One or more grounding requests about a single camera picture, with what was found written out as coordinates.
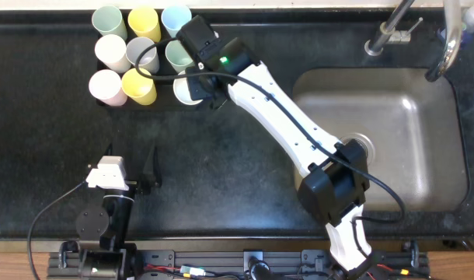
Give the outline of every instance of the faucet base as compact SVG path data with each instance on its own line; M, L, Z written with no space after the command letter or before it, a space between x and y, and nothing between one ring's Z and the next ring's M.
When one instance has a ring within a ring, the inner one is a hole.
M364 44L364 51L367 52L367 54L371 55L371 56L379 56L382 51L384 50L384 48L380 49L380 51L372 51L369 47L370 45L370 40L367 41L367 43Z

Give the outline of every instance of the sink drain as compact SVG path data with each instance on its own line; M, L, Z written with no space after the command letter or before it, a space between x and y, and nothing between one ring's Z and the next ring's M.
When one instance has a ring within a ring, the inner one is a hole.
M364 150L364 154L367 156L367 165L370 165L370 163L373 162L375 158L375 147L370 139L368 139L367 136L357 132L349 133L340 138L340 141L343 144L347 144L351 140L354 140L360 144L361 148Z

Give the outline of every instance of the plastic cup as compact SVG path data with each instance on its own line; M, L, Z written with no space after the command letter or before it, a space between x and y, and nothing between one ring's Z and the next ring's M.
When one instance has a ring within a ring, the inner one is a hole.
M154 42L146 37L137 37L131 40L130 43L128 43L127 45L128 61L135 67L135 62L137 61L140 53L144 51L147 47L152 46L153 44ZM142 57L139 67L153 74L158 72L159 57L157 47L148 51L147 54Z
M180 28L192 19L192 12L185 5L174 5L162 11L161 22L171 37L175 37Z
M147 37L154 42L161 40L158 13L149 7L131 10L128 14L128 25L139 37Z
M103 36L114 34L127 39L127 27L123 21L121 11L114 6L98 8L92 15L92 25Z
M178 41L171 41L166 46L166 58L177 73L185 71L187 67L193 66L193 60Z
M108 68L118 73L125 73L131 67L126 51L125 41L117 35L106 35L96 43L96 57Z
M141 69L142 73L149 75L149 71ZM121 88L135 102L141 105L151 105L158 96L154 81L142 77L136 69L130 69L121 79Z
M181 71L179 75L184 75L185 71ZM175 93L175 97L180 101L181 103L184 103L185 105L198 105L201 103L203 100L192 100L190 98L190 91L189 91L189 85L187 84L187 78L181 78L181 79L175 79L173 81L173 92Z
M101 70L90 78L90 93L110 106L121 106L127 102L127 95L121 89L121 78L112 70Z

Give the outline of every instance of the stainless steel sink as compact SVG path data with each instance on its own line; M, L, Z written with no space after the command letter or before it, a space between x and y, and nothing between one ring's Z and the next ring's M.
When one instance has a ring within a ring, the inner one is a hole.
M447 211L465 198L468 181L455 94L425 69L316 69L296 82L296 104L342 141L356 139L368 171L386 182L409 210ZM296 187L301 181L296 172ZM396 210L371 182L366 209Z

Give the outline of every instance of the white cup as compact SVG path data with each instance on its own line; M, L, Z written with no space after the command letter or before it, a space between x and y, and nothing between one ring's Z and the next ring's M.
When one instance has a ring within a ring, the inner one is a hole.
M147 47L150 47L154 42L146 37L137 37L130 41L127 45L127 59L135 67L135 62L138 59L138 56L144 51ZM157 47L148 51L141 59L140 68L143 68L150 73L156 73L159 70L159 57Z
M184 75L185 71L181 71L179 75ZM190 91L189 91L189 84L187 83L187 78L175 79L173 81L173 92L175 93L175 97L181 103L185 105L198 105L203 100L192 100L190 98Z
M127 39L127 27L121 11L114 6L98 8L92 15L92 25L103 36L114 34Z
M183 25L192 19L192 12L185 5L174 5L162 11L161 22L168 30L169 35L174 38Z
M110 106L121 106L127 102L127 95L121 89L121 78L112 70L101 70L90 78L90 93Z
M182 47L182 44L178 40L174 40L168 43L166 46L166 59L172 65L173 69L177 73L185 71L187 67L193 66L193 60L189 54Z
M126 52L125 41L117 35L106 35L96 43L96 57L117 73L125 73L131 67Z

